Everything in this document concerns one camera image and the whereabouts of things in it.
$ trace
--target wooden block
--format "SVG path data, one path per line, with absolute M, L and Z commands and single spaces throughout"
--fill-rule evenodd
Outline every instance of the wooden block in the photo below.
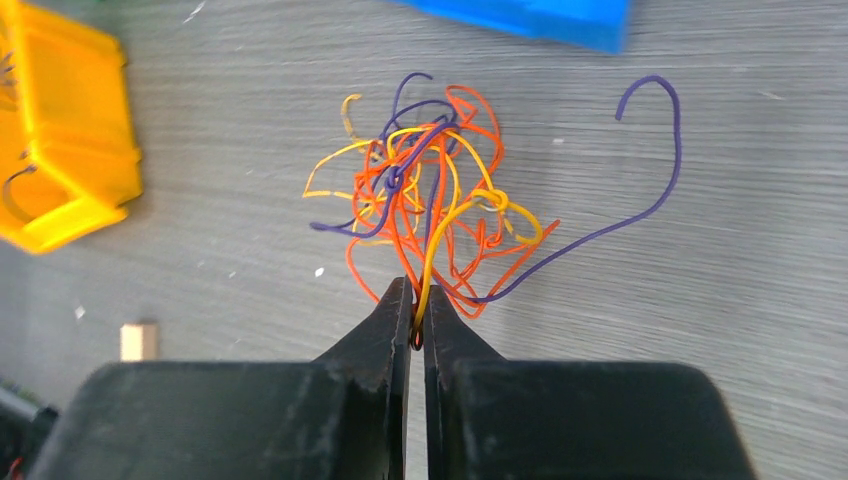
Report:
M 159 327 L 155 323 L 121 327 L 121 361 L 140 362 L 159 358 Z

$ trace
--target yellow bin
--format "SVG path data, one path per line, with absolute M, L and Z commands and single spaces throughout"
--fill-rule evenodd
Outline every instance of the yellow bin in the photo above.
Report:
M 0 237 L 46 253 L 127 216 L 141 194 L 118 41 L 0 0 Z

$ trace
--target wood grain surface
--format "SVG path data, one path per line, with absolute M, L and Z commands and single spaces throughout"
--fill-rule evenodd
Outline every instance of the wood grain surface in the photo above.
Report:
M 578 249 L 492 305 L 474 328 L 511 358 L 679 361 L 725 392 L 763 479 L 848 478 L 848 2 L 634 2 L 627 54 L 489 32 L 380 0 L 46 0 L 117 35 L 146 193 L 125 223 L 55 254 L 0 246 L 0 376 L 64 405 L 118 359 L 124 323 L 157 321 L 171 359 L 311 359 L 371 308 L 344 264 L 343 220 L 300 199 L 357 128 L 447 83 L 482 91 L 508 158 L 497 180 L 556 245 L 650 205 L 655 216 Z M 198 7 L 199 11 L 191 15 Z M 325 185 L 345 185 L 340 162 Z M 376 290 L 401 273 L 362 250 Z M 324 274 L 315 276 L 315 270 Z M 493 281 L 503 264 L 480 272 Z M 425 478 L 423 373 L 413 365 L 409 478 Z

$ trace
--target wire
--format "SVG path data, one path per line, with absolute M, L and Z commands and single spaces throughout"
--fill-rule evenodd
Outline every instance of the wire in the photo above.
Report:
M 375 302 L 379 299 L 355 265 L 354 249 L 357 246 L 393 247 L 417 294 L 418 305 L 411 337 L 413 345 L 421 344 L 421 325 L 433 282 L 442 286 L 463 315 L 470 319 L 477 318 L 488 303 L 503 298 L 530 275 L 560 256 L 650 216 L 665 203 L 677 183 L 682 163 L 680 102 L 674 88 L 665 79 L 651 75 L 635 82 L 625 91 L 616 111 L 616 119 L 621 120 L 630 96 L 646 83 L 659 83 L 669 93 L 674 109 L 675 166 L 672 178 L 659 200 L 644 212 L 589 234 L 549 255 L 501 289 L 559 227 L 560 221 L 542 228 L 529 210 L 512 202 L 508 194 L 495 185 L 493 174 L 505 157 L 506 149 L 497 116 L 479 92 L 462 85 L 449 85 L 445 89 L 445 100 L 423 100 L 399 109 L 403 88 L 418 76 L 432 80 L 430 75 L 421 72 L 404 78 L 395 93 L 391 117 L 373 139 L 360 139 L 348 116 L 350 103 L 361 96 L 354 94 L 347 97 L 342 103 L 341 115 L 351 143 L 319 161 L 310 173 L 303 191 L 304 198 L 333 196 L 350 202 L 353 218 L 348 222 L 339 225 L 312 222 L 310 226 L 318 231 L 351 237 L 345 250 L 348 267 L 357 284 Z M 450 112 L 415 127 L 403 127 L 400 124 L 400 117 L 430 105 L 444 106 Z M 491 126 L 484 127 L 478 123 L 478 117 L 488 120 Z M 494 148 L 490 158 L 484 160 L 477 146 L 466 137 L 469 133 L 492 142 Z M 363 158 L 362 170 L 352 177 L 352 190 L 312 190 L 319 170 L 330 161 L 354 151 L 362 154 Z M 466 158 L 477 167 L 479 177 L 469 193 L 463 194 L 457 163 Z M 425 168 L 434 168 L 429 188 L 419 185 Z M 426 198 L 422 198 L 422 190 L 427 191 Z M 494 216 L 495 224 L 490 225 L 482 216 L 476 222 L 464 221 L 463 218 L 475 209 L 489 212 Z M 523 236 L 518 233 L 506 216 L 508 211 L 525 218 L 533 234 Z M 460 265 L 456 259 L 457 246 L 460 236 L 464 235 L 472 241 L 475 255 Z M 437 262 L 437 257 L 441 258 L 439 251 L 445 253 L 446 270 L 440 271 L 436 266 L 441 263 L 441 260 Z M 487 296 L 479 296 L 472 284 L 476 270 L 487 260 L 507 256 L 517 256 L 517 259 L 495 282 Z
M 35 173 L 37 170 L 35 165 L 29 165 L 20 172 L 12 174 L 11 177 L 7 178 L 5 182 L 3 182 L 3 205 L 9 210 L 15 218 L 20 220 L 23 223 L 29 223 L 35 219 L 32 215 L 26 213 L 21 207 L 18 206 L 17 202 L 12 198 L 12 182 L 15 181 L 16 178 L 22 175 L 29 175 Z
M 18 457 L 12 462 L 12 465 L 9 466 L 9 473 L 7 477 L 9 480 L 23 480 L 24 474 L 21 473 L 21 466 L 23 465 L 24 459 L 23 457 Z
M 624 228 L 624 227 L 629 226 L 629 225 L 633 225 L 634 223 L 636 223 L 640 220 L 644 220 L 644 219 L 648 218 L 654 212 L 659 210 L 659 208 L 663 206 L 663 204 L 666 202 L 666 200 L 668 200 L 668 197 L 671 196 L 671 192 L 674 190 L 674 187 L 677 185 L 677 180 L 680 177 L 680 170 L 681 170 L 681 167 L 683 166 L 683 139 L 682 139 L 682 133 L 681 133 L 681 126 L 680 126 L 680 123 L 681 123 L 680 98 L 677 96 L 677 92 L 674 90 L 674 87 L 666 79 L 662 78 L 659 75 L 649 75 L 647 77 L 644 77 L 642 79 L 637 80 L 621 96 L 621 100 L 618 102 L 618 108 L 616 109 L 616 112 L 615 112 L 615 119 L 618 120 L 618 121 L 621 121 L 622 117 L 624 116 L 624 109 L 627 107 L 627 101 L 630 100 L 630 97 L 633 95 L 633 93 L 639 87 L 641 87 L 642 85 L 645 85 L 646 83 L 651 83 L 651 82 L 658 83 L 660 86 L 662 86 L 666 90 L 666 92 L 668 92 L 669 97 L 671 97 L 671 104 L 672 104 L 673 115 L 674 115 L 674 117 L 673 117 L 674 170 L 671 173 L 671 179 L 669 180 L 668 185 L 665 187 L 665 190 L 663 191 L 662 195 L 660 195 L 659 199 L 657 199 L 657 201 L 654 202 L 653 205 L 651 205 L 647 210 L 643 211 L 642 213 L 634 215 L 630 218 L 622 220 L 622 221 L 620 221 L 616 224 L 610 225 L 606 228 L 602 228 L 602 229 L 600 229 L 596 232 L 590 233 L 589 235 L 586 235 L 585 237 L 575 241 L 574 243 L 568 245 L 567 247 L 562 248 L 562 249 L 554 252 L 553 254 L 551 254 L 547 258 L 545 258 L 544 260 L 540 261 L 536 265 L 527 269 L 526 272 L 522 273 L 518 278 L 515 279 L 514 282 L 512 282 L 508 287 L 504 288 L 500 293 L 498 293 L 496 295 L 490 295 L 488 297 L 483 297 L 483 298 L 472 298 L 471 300 L 473 300 L 475 302 L 479 302 L 479 303 L 488 303 L 488 302 L 493 302 L 495 300 L 499 300 L 499 299 L 505 297 L 510 292 L 515 290 L 515 288 L 518 287 L 518 285 L 520 285 L 523 281 L 527 280 L 531 275 L 533 275 L 534 273 L 536 273 L 537 271 L 539 271 L 540 269 L 542 269 L 544 266 L 548 265 L 549 263 L 553 262 L 557 258 L 565 255 L 566 253 L 574 250 L 575 248 L 577 248 L 577 247 L 579 247 L 579 246 L 581 246 L 581 245 L 583 245 L 587 242 L 590 242 L 590 241 L 595 240 L 599 237 L 602 237 L 602 236 L 604 236 L 608 233 L 614 232 L 616 230 L 619 230 L 619 229 Z

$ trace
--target blue plastic container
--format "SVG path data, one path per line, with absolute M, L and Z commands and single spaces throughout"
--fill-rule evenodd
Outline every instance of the blue plastic container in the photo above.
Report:
M 442 17 L 531 38 L 621 53 L 630 0 L 394 0 Z

